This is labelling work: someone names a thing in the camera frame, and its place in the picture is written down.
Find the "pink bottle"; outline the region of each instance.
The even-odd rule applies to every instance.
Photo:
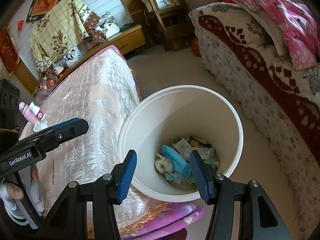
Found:
[[[20,112],[23,114],[23,116],[25,117],[25,119],[27,119],[29,122],[31,122],[33,125],[36,124],[36,122],[38,121],[38,118],[35,116],[35,114],[29,109],[29,106],[27,104],[25,104],[24,102],[21,102],[19,104],[19,110]]]

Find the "wooden chair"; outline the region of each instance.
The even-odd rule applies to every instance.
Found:
[[[194,28],[189,20],[188,12],[184,0],[179,0],[180,5],[171,6],[164,9],[158,9],[155,0],[149,0],[153,9],[153,14],[158,21],[158,30],[164,44],[164,49],[182,49],[188,47],[194,39]],[[185,21],[177,24],[164,24],[164,20],[171,16],[184,16]]]

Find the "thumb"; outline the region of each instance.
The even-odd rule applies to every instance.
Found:
[[[13,199],[19,200],[23,198],[23,191],[17,185],[7,183],[7,191],[9,196]]]

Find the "white trash can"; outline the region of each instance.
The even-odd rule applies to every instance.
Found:
[[[200,198],[196,190],[181,190],[156,172],[156,153],[163,144],[192,135],[207,140],[217,152],[218,173],[229,177],[243,147],[243,130],[233,106],[218,93],[203,87],[183,85],[163,89],[143,100],[125,121],[118,143],[122,162],[129,150],[137,152],[132,184],[152,198],[168,202]]]

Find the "beige floor tile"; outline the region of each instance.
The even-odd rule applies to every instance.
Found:
[[[288,186],[286,174],[281,172],[269,141],[260,132],[255,132],[244,140],[240,161],[230,179],[241,183],[257,180],[277,208],[292,240],[301,239],[293,191]],[[239,202],[235,204],[235,210],[239,216]]]
[[[191,48],[165,52],[161,45],[144,51],[127,61],[135,72],[142,98],[171,86],[197,85],[209,88],[226,98],[237,111],[244,138],[254,133],[254,122],[243,114],[241,104],[233,100],[229,92],[219,84],[201,63],[201,58],[191,53]]]
[[[199,219],[197,222],[190,224],[186,227],[188,231],[187,240],[204,240],[208,231],[213,205],[207,206],[202,199],[197,199],[193,201],[193,203],[197,206],[202,205],[205,208],[204,216]],[[233,216],[233,229],[231,240],[237,240],[239,235],[239,218],[236,212],[234,212]]]

